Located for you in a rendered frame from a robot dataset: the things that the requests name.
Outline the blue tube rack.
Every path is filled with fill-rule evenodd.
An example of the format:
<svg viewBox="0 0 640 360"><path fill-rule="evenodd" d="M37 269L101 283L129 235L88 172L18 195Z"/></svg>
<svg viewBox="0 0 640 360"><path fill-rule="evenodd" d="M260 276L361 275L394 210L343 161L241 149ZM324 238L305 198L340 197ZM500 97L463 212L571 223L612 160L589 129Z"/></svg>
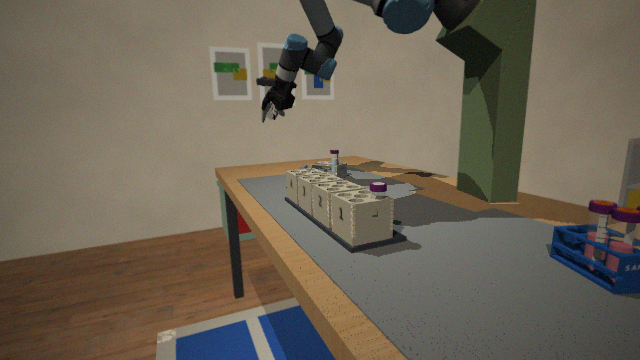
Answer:
<svg viewBox="0 0 640 360"><path fill-rule="evenodd" d="M587 227L588 225L554 226L550 257L614 295L640 293L640 250L634 248L634 253L629 254L613 251L608 248L609 242L586 239ZM584 256L585 243L606 252L606 255L609 253L619 258L617 272L605 267L606 258L593 261ZM591 271L586 264L596 270ZM608 276L615 279L615 283Z"/></svg>

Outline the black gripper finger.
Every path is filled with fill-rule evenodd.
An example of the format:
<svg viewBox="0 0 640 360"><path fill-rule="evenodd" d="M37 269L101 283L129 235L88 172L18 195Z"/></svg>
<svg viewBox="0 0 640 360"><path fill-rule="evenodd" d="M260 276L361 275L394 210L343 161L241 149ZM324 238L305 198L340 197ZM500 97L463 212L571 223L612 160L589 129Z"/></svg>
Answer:
<svg viewBox="0 0 640 360"><path fill-rule="evenodd" d="M274 118L273 118L273 119L274 119L274 120L276 119L276 117L278 116L278 114L279 114L279 115L281 115L281 116L283 116L283 117L285 116L285 113L284 113L284 111L283 111L283 110L281 110L281 111L277 111L277 109L276 109L276 108L274 108L274 113L273 113L273 115L274 115Z"/></svg>
<svg viewBox="0 0 640 360"><path fill-rule="evenodd" d="M264 123L266 117L268 117L269 119L273 119L274 115L273 115L273 104L270 103L270 99L269 99L269 94L266 94L266 96L263 99L262 102L262 122Z"/></svg>

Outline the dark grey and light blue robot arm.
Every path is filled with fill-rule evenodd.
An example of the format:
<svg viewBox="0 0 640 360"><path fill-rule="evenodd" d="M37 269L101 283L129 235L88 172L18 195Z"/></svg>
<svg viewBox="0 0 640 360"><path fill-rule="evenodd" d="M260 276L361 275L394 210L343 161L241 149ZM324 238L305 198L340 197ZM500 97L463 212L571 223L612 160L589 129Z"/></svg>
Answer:
<svg viewBox="0 0 640 360"><path fill-rule="evenodd" d="M343 31L334 24L324 0L299 1L319 42L315 51L307 47L308 41L303 36L289 34L283 45L276 75L283 81L292 82L301 68L317 77L330 80L337 65L334 57L341 45ZM435 12L446 29L452 30L468 17L480 0L353 1L370 6L376 16L383 18L391 31L410 34L421 29L432 12ZM257 78L257 85L278 86L276 79L264 78L266 77Z"/></svg>

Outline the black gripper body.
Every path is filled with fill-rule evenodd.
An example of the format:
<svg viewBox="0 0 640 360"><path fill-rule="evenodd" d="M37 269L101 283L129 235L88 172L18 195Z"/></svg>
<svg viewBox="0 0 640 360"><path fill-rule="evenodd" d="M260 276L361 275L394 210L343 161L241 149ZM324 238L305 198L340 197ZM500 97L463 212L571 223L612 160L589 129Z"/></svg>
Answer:
<svg viewBox="0 0 640 360"><path fill-rule="evenodd" d="M291 92L292 92L292 89L296 88L297 85L294 83L294 81L292 82L283 81L277 75L275 76L275 79L278 81L278 86L277 87L272 86L272 88L270 88L267 93L267 94L270 93L269 95L270 101L272 101L277 111L292 108L296 97L293 96Z"/></svg>

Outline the grey bench mat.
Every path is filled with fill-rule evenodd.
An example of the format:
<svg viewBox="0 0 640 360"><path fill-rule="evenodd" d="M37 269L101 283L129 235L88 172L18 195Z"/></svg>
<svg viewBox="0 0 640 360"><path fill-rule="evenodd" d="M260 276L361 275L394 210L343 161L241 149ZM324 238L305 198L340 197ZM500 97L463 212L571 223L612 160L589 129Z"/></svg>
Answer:
<svg viewBox="0 0 640 360"><path fill-rule="evenodd" d="M237 181L407 360L640 360L640 293L551 258L555 225L353 167L342 179L387 183L406 241L350 253L285 201L286 174Z"/></svg>

